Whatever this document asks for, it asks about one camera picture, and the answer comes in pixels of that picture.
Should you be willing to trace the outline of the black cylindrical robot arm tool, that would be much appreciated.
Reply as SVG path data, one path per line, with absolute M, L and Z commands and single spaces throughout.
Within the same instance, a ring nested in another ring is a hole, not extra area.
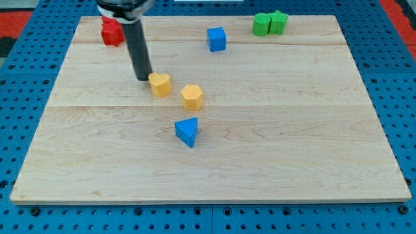
M 147 81 L 152 68 L 141 20 L 138 19 L 133 23 L 122 24 L 122 30 L 136 79 Z

